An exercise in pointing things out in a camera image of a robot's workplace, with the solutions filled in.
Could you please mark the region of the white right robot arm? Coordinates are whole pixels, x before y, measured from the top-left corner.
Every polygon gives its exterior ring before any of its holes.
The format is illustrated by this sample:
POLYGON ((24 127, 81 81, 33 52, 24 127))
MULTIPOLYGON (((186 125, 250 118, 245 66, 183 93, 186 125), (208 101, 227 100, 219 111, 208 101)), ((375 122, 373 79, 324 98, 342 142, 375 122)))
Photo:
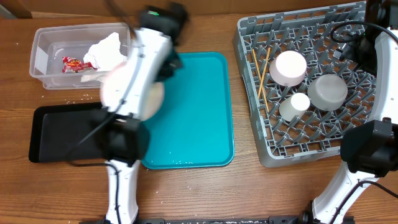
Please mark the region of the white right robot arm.
POLYGON ((297 223, 353 223, 346 212, 370 185, 396 197, 378 183, 397 170, 397 1, 367 1, 362 34, 342 39, 334 57, 350 59, 376 76, 369 120, 345 132, 340 147, 342 163, 326 189, 308 204, 297 223))

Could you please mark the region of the white plate with rice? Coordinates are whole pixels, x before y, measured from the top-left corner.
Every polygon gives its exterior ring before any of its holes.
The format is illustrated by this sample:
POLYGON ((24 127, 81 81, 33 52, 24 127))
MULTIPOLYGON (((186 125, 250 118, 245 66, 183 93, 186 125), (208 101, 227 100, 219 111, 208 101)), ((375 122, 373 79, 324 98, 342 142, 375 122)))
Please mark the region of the white plate with rice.
POLYGON ((100 87, 100 100, 109 112, 120 116, 133 115, 141 121, 151 118, 160 109, 165 95, 162 82, 151 82, 140 72, 133 78, 135 66, 121 63, 108 72, 100 87))

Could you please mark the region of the pale green cup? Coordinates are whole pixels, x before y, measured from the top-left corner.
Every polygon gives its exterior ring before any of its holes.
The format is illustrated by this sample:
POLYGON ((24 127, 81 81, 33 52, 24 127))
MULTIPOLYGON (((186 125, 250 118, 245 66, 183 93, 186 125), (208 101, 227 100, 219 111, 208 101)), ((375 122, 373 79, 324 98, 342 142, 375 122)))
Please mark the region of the pale green cup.
POLYGON ((295 93, 279 106, 280 116, 286 120, 291 121, 295 116, 301 118, 310 106, 310 99, 304 93, 295 93))

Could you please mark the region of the red snack wrapper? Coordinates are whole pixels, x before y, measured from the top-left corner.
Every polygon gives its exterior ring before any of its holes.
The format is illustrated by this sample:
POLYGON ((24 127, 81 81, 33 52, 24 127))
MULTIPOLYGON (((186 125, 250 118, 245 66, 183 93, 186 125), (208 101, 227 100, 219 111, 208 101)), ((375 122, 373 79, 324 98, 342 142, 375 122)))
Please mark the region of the red snack wrapper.
POLYGON ((81 72, 89 72, 96 70, 96 68, 92 66, 90 62, 85 63, 73 57, 63 57, 62 62, 63 62, 63 68, 62 68, 63 73, 81 73, 81 72))

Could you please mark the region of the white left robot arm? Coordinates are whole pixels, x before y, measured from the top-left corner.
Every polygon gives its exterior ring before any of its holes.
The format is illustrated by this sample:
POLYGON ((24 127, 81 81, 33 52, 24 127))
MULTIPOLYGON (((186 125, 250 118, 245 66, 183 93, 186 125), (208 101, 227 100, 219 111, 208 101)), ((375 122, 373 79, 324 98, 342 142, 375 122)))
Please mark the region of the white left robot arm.
POLYGON ((173 76, 182 67, 176 52, 178 38, 188 21, 183 4, 170 2, 167 9, 147 6, 139 13, 139 27, 134 28, 129 16, 114 2, 107 1, 111 13, 119 17, 134 34, 127 60, 110 71, 100 87, 100 110, 93 111, 94 129, 73 145, 65 156, 75 167, 74 152, 94 138, 104 162, 91 166, 107 169, 109 205, 100 223, 137 223, 137 180, 141 160, 150 143, 150 132, 144 125, 145 107, 150 89, 173 76))

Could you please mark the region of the clear plastic bin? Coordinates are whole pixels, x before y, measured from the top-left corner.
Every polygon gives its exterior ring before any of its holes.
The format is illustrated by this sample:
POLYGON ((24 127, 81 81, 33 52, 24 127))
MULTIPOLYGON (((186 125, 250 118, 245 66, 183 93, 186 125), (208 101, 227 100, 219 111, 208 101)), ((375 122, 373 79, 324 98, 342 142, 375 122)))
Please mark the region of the clear plastic bin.
POLYGON ((29 73, 48 90, 99 88, 106 72, 63 73, 62 59, 72 57, 82 61, 92 45, 110 35, 117 37, 117 49, 127 57, 131 47, 130 31, 123 23, 40 28, 32 44, 29 73))

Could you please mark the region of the crumpled white tissue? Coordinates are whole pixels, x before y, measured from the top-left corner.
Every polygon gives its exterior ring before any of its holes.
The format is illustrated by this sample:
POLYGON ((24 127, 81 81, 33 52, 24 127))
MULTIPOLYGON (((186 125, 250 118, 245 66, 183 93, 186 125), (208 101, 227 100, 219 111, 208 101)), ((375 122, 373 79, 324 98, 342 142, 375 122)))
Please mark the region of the crumpled white tissue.
POLYGON ((107 38, 92 45, 83 57, 85 63, 91 63, 96 69, 94 75, 83 75, 81 82, 103 82, 109 71, 123 63, 127 57, 120 52, 119 34, 113 32, 107 38))

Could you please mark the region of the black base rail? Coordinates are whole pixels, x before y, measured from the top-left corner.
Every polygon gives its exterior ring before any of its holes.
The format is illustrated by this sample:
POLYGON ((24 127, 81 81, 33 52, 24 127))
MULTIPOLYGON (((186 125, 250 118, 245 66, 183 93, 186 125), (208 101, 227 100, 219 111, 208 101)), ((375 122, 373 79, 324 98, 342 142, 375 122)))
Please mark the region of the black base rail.
POLYGON ((270 216, 268 218, 165 220, 139 219, 138 224, 297 224, 298 216, 270 216))

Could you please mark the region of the black tray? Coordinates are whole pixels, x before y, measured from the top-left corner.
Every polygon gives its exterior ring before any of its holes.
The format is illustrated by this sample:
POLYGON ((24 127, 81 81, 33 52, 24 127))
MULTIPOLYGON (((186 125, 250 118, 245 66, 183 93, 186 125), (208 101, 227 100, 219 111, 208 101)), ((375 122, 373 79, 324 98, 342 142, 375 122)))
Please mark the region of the black tray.
POLYGON ((67 156, 70 148, 94 129, 90 124, 91 112, 100 108, 100 102, 37 108, 32 120, 29 160, 32 163, 48 163, 102 158, 93 138, 86 140, 75 148, 71 156, 67 156))

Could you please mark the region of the teal plastic tray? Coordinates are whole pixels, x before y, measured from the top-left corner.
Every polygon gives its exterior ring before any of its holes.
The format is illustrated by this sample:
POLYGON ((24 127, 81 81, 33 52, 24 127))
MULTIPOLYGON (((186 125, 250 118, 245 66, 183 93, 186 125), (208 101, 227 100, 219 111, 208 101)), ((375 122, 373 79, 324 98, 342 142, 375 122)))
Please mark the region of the teal plastic tray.
POLYGON ((234 157, 228 63, 218 52, 180 54, 183 67, 164 82, 158 112, 144 122, 148 169, 228 165, 234 157))

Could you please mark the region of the pink bowl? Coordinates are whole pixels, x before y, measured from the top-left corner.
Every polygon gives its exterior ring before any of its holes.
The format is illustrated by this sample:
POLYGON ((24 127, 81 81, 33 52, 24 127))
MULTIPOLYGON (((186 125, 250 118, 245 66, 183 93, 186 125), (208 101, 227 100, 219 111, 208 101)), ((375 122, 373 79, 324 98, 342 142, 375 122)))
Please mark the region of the pink bowl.
POLYGON ((288 50, 279 54, 271 63, 269 73, 282 86, 296 86, 305 78, 307 61, 300 53, 288 50))

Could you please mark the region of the wooden chopstick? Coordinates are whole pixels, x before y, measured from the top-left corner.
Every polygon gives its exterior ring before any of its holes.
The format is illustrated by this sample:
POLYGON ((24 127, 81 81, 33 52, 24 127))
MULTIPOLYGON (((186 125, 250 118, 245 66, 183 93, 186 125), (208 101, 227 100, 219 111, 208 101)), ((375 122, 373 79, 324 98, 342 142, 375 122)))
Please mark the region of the wooden chopstick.
POLYGON ((271 52, 271 48, 269 47, 267 49, 267 54, 266 54, 266 59, 265 59, 265 62, 264 62, 263 71, 262 71, 262 73, 260 73, 260 68, 259 68, 259 65, 258 65, 258 62, 257 62, 257 57, 256 57, 256 54, 255 54, 255 50, 252 49, 252 56, 253 56, 253 59, 254 59, 256 72, 259 75, 259 79, 260 79, 257 96, 258 96, 259 99, 262 98, 264 100, 267 112, 269 112, 269 107, 268 107, 267 100, 266 100, 266 92, 264 90, 264 79, 265 79, 265 74, 266 74, 266 71, 267 71, 267 65, 269 63, 270 52, 271 52))
POLYGON ((271 47, 268 47, 267 48, 267 55, 266 55, 266 59, 265 59, 265 64, 264 64, 264 68, 263 68, 261 79, 260 79, 259 91, 258 91, 258 94, 257 94, 257 96, 259 98, 261 97, 261 93, 263 91, 262 89, 263 89, 263 85, 264 85, 264 79, 265 79, 265 76, 266 76, 267 66, 268 66, 268 63, 269 63, 270 53, 271 53, 271 47))

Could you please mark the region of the grey dishwasher rack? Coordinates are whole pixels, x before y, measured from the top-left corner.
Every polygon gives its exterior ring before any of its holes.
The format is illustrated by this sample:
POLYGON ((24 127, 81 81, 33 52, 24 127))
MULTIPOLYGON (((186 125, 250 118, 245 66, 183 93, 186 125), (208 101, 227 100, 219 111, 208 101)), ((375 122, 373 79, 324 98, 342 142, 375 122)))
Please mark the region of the grey dishwasher rack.
POLYGON ((290 166, 335 156, 347 130, 364 124, 372 110, 376 77, 362 70, 354 71, 350 60, 339 61, 333 53, 337 44, 330 39, 334 26, 352 21, 352 26, 338 30, 339 35, 361 34, 364 27, 364 2, 328 7, 244 17, 237 23, 233 39, 240 76, 245 84, 251 110, 250 120, 257 154, 266 167, 290 166), (259 75, 256 72, 252 49, 262 73, 267 48, 271 47, 264 79, 264 100, 259 99, 259 75), (269 65, 280 53, 293 50, 307 61, 304 80, 296 86, 281 86, 269 74, 269 65), (284 120, 280 104, 295 93, 306 93, 311 82, 322 75, 342 78, 348 94, 343 105, 334 111, 322 111, 315 106, 301 118, 284 120))

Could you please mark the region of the grey-green small bowl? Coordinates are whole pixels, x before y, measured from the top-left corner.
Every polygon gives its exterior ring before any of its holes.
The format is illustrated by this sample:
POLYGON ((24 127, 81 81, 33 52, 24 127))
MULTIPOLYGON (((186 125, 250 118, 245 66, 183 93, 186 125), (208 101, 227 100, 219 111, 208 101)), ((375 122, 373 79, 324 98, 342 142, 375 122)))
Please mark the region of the grey-green small bowl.
POLYGON ((345 81, 337 75, 327 74, 317 78, 308 87, 307 95, 311 103, 323 111, 340 108, 348 94, 345 81))

